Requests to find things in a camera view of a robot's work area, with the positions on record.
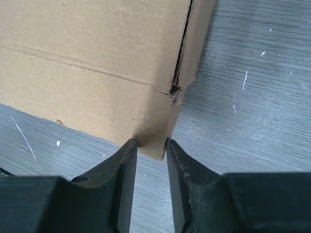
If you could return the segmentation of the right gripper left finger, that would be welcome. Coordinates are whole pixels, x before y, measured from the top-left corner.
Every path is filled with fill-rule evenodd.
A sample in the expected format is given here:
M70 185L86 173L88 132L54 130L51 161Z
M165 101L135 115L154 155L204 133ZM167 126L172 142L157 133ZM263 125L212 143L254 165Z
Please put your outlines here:
M129 232L137 151L137 140L131 138L109 158L71 180L71 233Z

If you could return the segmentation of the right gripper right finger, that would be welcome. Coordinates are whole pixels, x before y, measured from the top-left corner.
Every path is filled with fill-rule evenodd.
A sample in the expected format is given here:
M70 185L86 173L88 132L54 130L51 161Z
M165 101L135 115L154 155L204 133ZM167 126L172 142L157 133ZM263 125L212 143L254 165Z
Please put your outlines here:
M167 166L176 233L239 233L240 224L224 176L167 139Z

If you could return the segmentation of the brown cardboard box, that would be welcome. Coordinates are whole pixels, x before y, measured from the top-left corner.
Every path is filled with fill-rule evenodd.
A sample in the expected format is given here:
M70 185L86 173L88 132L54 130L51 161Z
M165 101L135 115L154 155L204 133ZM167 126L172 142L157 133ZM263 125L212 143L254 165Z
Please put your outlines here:
M0 101L162 160L212 0L3 0Z

